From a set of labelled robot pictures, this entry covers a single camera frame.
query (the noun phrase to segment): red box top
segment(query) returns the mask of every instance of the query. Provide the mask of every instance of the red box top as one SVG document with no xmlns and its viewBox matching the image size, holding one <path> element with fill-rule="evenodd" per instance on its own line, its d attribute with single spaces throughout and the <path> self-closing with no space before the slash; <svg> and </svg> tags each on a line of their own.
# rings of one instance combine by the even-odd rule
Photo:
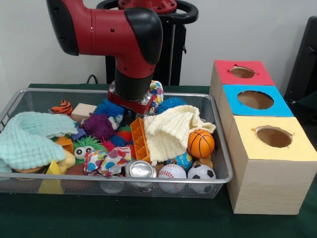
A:
<svg viewBox="0 0 317 238">
<path fill-rule="evenodd" d="M 261 61 L 214 62 L 222 84 L 275 85 Z"/>
</svg>

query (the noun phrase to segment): stacked wooden boxes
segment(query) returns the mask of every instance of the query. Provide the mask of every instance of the stacked wooden boxes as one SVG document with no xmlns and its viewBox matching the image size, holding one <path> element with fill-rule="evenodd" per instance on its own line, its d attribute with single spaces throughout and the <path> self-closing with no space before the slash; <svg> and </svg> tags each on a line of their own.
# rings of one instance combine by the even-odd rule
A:
<svg viewBox="0 0 317 238">
<path fill-rule="evenodd" d="M 216 60 L 211 77 L 234 177 L 234 213 L 298 214 L 317 153 L 259 61 Z"/>
</svg>

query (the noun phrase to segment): purple plush toy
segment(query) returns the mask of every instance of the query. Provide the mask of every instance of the purple plush toy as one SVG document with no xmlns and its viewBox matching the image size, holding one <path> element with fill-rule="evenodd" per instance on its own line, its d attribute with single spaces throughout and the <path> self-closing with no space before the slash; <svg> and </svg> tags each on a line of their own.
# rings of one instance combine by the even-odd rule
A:
<svg viewBox="0 0 317 238">
<path fill-rule="evenodd" d="M 90 114 L 90 118 L 84 123 L 83 128 L 88 135 L 95 137 L 97 140 L 102 140 L 103 137 L 108 140 L 115 135 L 115 130 L 112 128 L 106 114 Z"/>
</svg>

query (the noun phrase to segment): black and white soccer ball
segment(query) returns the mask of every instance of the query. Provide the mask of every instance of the black and white soccer ball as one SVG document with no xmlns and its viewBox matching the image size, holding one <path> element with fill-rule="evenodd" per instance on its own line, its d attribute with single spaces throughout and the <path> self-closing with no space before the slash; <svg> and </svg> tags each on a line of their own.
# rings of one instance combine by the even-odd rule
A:
<svg viewBox="0 0 317 238">
<path fill-rule="evenodd" d="M 216 174 L 212 168 L 207 165 L 195 165 L 189 171 L 187 175 L 188 179 L 216 179 Z M 212 193 L 215 188 L 215 184 L 205 183 L 190 183 L 189 187 L 198 194 Z"/>
</svg>

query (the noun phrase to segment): blue block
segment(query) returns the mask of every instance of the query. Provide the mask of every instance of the blue block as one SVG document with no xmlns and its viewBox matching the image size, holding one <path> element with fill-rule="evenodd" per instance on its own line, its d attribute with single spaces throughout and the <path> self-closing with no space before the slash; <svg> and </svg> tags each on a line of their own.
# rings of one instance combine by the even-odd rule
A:
<svg viewBox="0 0 317 238">
<path fill-rule="evenodd" d="M 232 113 L 240 116 L 293 117 L 284 99 L 275 86 L 224 85 Z M 238 95 L 245 91 L 256 91 L 269 95 L 274 103 L 268 109 L 254 109 L 238 100 Z"/>
<path fill-rule="evenodd" d="M 84 129 L 79 128 L 79 127 L 76 127 L 76 128 L 77 128 L 78 134 L 76 134 L 76 135 L 72 134 L 71 135 L 71 138 L 73 139 L 74 142 L 79 140 L 80 138 L 86 136 L 86 133 L 85 133 Z"/>
</svg>

